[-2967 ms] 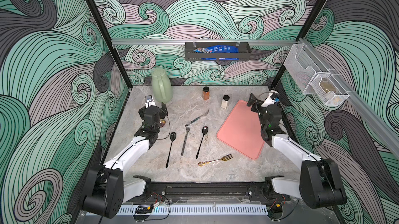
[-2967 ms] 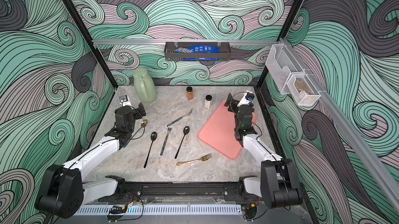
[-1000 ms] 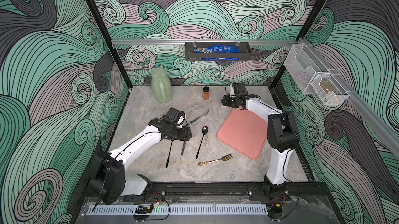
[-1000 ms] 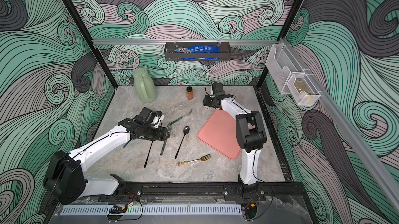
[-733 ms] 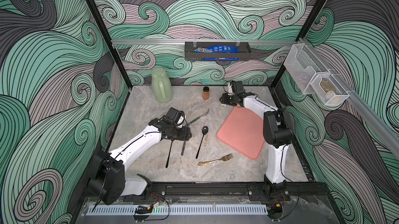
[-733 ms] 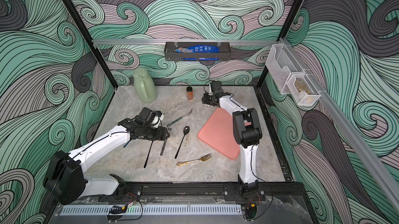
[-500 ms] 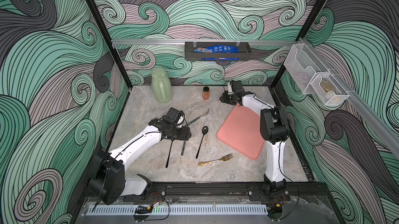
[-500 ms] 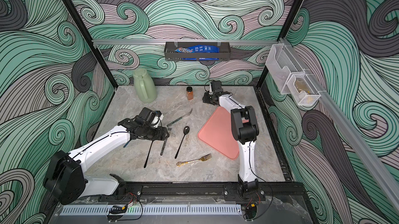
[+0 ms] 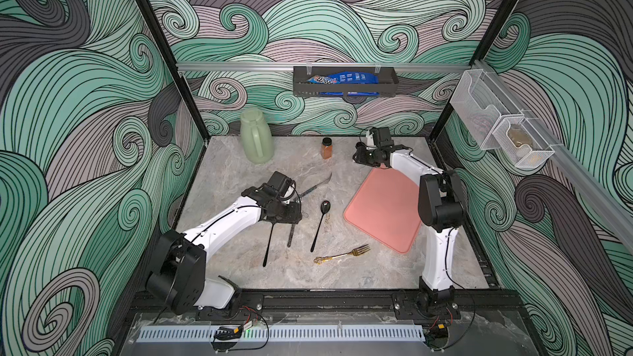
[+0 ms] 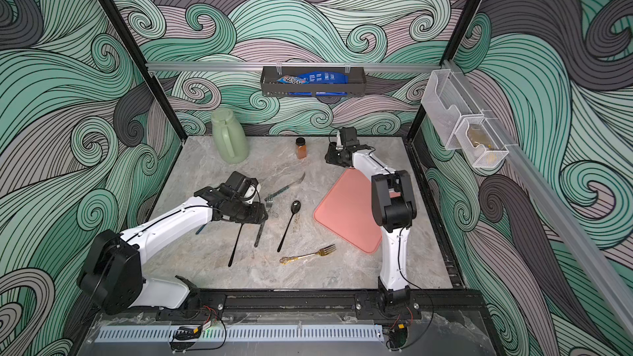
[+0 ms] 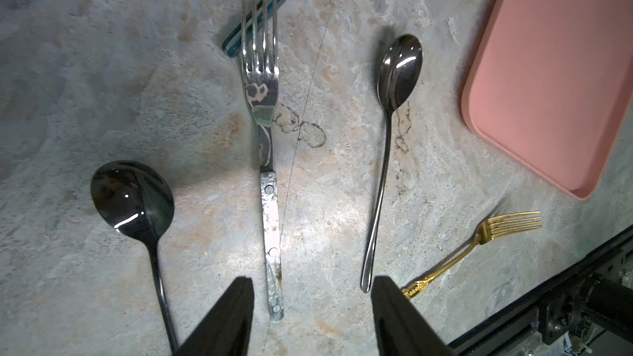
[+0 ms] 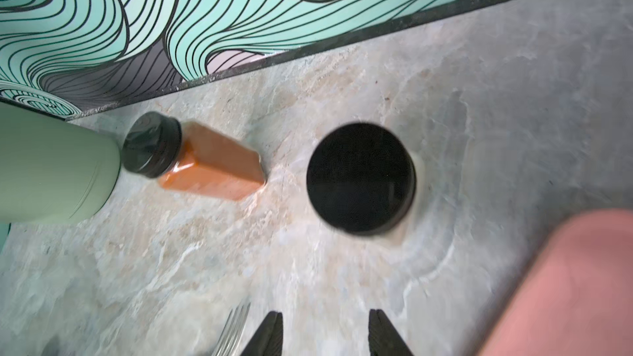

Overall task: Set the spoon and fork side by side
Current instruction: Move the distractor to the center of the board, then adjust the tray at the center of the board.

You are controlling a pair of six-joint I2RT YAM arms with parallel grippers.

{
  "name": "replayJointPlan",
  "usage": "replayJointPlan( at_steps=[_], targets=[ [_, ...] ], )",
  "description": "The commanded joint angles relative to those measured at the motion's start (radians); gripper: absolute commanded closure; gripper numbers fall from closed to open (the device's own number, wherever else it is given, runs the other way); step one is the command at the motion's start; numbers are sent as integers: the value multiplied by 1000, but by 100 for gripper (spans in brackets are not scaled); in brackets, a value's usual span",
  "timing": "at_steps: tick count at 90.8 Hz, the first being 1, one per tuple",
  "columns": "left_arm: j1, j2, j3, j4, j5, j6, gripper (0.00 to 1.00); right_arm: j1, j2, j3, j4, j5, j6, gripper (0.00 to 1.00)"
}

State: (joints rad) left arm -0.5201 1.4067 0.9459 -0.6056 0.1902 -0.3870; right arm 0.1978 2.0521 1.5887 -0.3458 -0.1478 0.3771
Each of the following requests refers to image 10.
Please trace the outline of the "patterned silver fork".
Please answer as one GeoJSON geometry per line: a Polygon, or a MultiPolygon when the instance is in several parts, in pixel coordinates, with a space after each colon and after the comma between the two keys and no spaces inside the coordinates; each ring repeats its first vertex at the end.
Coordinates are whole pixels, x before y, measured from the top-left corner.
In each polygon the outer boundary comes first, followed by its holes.
{"type": "MultiPolygon", "coordinates": [[[[270,211],[270,209],[273,206],[273,203],[274,203],[274,201],[273,201],[272,198],[266,198],[265,199],[264,206],[265,206],[266,212],[270,211]]],[[[255,239],[255,242],[254,242],[254,247],[255,248],[257,248],[259,246],[259,244],[260,244],[260,239],[262,237],[262,234],[263,234],[263,231],[264,231],[264,228],[265,228],[265,222],[266,222],[266,218],[264,219],[264,221],[259,226],[259,229],[258,229],[258,232],[257,232],[257,235],[256,235],[256,239],[255,239]]]]}

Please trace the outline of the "pink tray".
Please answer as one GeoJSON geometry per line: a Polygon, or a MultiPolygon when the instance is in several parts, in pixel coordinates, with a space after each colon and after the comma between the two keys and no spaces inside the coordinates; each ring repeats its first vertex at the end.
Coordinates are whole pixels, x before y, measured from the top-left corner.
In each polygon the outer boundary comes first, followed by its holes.
{"type": "Polygon", "coordinates": [[[313,218],[365,254],[381,243],[381,230],[374,220],[371,183],[360,171],[347,169],[313,213],[313,218]]]}

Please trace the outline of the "gold fork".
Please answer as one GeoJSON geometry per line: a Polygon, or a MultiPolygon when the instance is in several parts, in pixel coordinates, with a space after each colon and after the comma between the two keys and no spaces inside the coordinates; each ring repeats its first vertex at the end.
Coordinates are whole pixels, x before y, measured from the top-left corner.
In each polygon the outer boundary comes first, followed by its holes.
{"type": "Polygon", "coordinates": [[[319,257],[323,257],[323,256],[327,256],[332,254],[334,251],[336,251],[336,245],[332,244],[332,245],[328,245],[326,247],[323,247],[313,253],[309,253],[309,254],[305,254],[305,255],[296,255],[296,256],[290,256],[290,257],[282,257],[280,259],[280,263],[282,265],[287,265],[291,262],[295,262],[298,260],[303,260],[309,257],[315,257],[315,256],[319,256],[319,257]]]}

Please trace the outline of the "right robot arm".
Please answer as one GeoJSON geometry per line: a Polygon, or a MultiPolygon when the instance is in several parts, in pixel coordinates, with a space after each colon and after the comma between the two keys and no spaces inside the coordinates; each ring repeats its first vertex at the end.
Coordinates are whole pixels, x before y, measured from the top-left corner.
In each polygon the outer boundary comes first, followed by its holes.
{"type": "Polygon", "coordinates": [[[379,304],[383,310],[408,303],[407,243],[417,207],[410,174],[397,171],[358,139],[354,127],[336,130],[329,142],[326,163],[360,171],[371,184],[371,212],[381,228],[382,266],[378,277],[379,304]]]}

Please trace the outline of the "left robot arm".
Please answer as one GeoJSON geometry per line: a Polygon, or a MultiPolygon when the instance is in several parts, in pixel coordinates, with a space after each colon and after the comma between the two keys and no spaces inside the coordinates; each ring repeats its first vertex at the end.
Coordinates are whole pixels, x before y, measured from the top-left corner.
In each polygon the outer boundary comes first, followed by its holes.
{"type": "Polygon", "coordinates": [[[77,286],[109,315],[134,307],[194,310],[199,288],[181,276],[149,278],[144,265],[186,233],[210,222],[262,225],[268,218],[257,179],[234,171],[218,186],[207,186],[183,204],[122,232],[105,230],[93,240],[77,286]]]}

